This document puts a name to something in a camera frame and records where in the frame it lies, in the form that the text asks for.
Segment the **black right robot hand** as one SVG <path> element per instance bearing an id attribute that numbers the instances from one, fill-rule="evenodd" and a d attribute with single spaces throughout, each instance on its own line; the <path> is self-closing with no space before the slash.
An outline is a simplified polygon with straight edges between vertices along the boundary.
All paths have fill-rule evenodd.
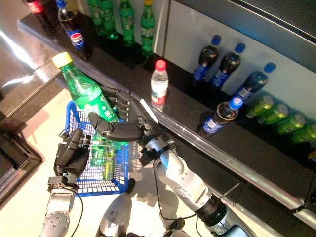
<path id="1" fill-rule="evenodd" d="M 158 137 L 152 124 L 158 123 L 158 119 L 144 99 L 138 101 L 132 92 L 107 86 L 102 86 L 101 91 L 116 108 L 116 115 L 122 122 L 106 121 L 96 113 L 89 113 L 89 120 L 100 135 L 111 141 L 136 141 L 142 146 Z"/>

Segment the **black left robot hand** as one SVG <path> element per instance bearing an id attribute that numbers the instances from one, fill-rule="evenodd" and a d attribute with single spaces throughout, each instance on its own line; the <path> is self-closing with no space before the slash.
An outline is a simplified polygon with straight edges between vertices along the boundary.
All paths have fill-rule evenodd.
<path id="1" fill-rule="evenodd" d="M 88 135 L 85 139 L 83 130 L 80 128 L 70 134 L 66 133 L 63 142 L 58 144 L 53 167 L 55 175 L 70 173 L 77 178 L 80 177 L 88 162 L 90 142 L 91 136 Z"/>

